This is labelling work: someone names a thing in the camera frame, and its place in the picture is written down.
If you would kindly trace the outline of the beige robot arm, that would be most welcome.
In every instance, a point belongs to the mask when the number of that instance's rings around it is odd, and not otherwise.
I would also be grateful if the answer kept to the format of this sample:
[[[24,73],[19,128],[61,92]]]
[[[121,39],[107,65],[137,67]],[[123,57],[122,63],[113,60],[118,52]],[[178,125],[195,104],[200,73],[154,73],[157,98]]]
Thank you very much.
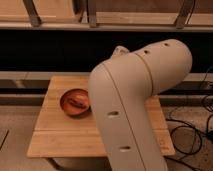
[[[89,99],[113,171],[168,171],[145,101],[179,84],[191,67],[189,48],[169,39],[93,69]]]

